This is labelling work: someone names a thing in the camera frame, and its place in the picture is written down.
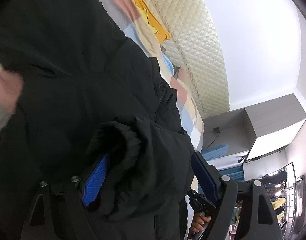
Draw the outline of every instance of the pink patch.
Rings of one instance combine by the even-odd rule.
[[[181,86],[181,84],[175,79],[175,77],[171,77],[171,87],[177,89],[177,97],[184,105],[188,98],[188,92],[185,90],[184,87]]]
[[[180,68],[177,78],[181,80],[184,84],[186,84],[189,79],[189,73],[187,72],[187,70]]]
[[[5,69],[0,71],[0,107],[10,114],[15,113],[23,84],[20,74]]]
[[[141,17],[132,0],[112,0],[133,22]]]

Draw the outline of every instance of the hand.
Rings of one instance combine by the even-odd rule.
[[[194,215],[191,227],[190,227],[190,232],[198,233],[203,230],[202,225],[204,223],[209,223],[211,220],[211,217],[206,217],[204,216],[204,213],[196,213]]]

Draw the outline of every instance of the finger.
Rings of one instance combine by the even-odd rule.
[[[201,212],[200,213],[195,213],[195,215],[194,215],[195,218],[198,218],[198,217],[201,217],[201,216],[202,216]]]
[[[200,224],[196,222],[192,222],[192,226],[200,231],[204,229]]]
[[[194,227],[190,227],[190,231],[194,232],[194,233],[198,233],[200,230],[198,230],[197,228],[194,228]]]
[[[212,217],[201,217],[205,222],[210,222]]]
[[[204,224],[204,221],[202,220],[201,217],[199,217],[199,218],[194,218],[193,221],[196,222],[196,223],[198,223],[198,224],[200,224],[200,225],[203,225],[203,224]]]

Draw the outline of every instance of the light blue fabric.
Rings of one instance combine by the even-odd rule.
[[[168,57],[162,52],[164,63],[167,67],[167,70],[174,76],[174,68],[172,62],[168,59]]]
[[[237,212],[238,212],[238,208],[235,207],[234,210],[233,210],[233,215],[232,215],[232,218],[231,218],[230,225],[234,225],[236,223],[236,214],[237,214]]]
[[[191,136],[194,128],[194,123],[192,122],[187,109],[183,106],[179,98],[177,98],[176,106],[179,109],[182,127],[188,133],[188,135]]]
[[[219,171],[221,175],[228,175],[235,181],[244,181],[243,165]]]
[[[134,25],[134,23],[129,24],[125,30],[123,31],[125,33],[126,37],[131,38],[138,46],[140,46],[140,48],[142,49],[142,51],[144,51],[145,55],[147,57],[149,57],[148,52],[146,51],[145,47],[143,46],[138,34],[137,34],[137,30],[136,27]]]
[[[227,152],[228,145],[220,144],[218,146],[208,148],[207,150],[203,150],[201,154],[206,161],[210,161],[225,156]]]

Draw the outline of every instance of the power cord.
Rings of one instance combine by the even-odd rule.
[[[210,143],[210,145],[209,145],[205,150],[207,150],[207,149],[212,145],[212,143],[214,143],[214,141],[215,141],[215,140],[219,137],[219,135],[220,135],[220,129],[219,129],[218,127],[213,128],[213,131],[217,133],[217,136],[216,136],[216,138]]]

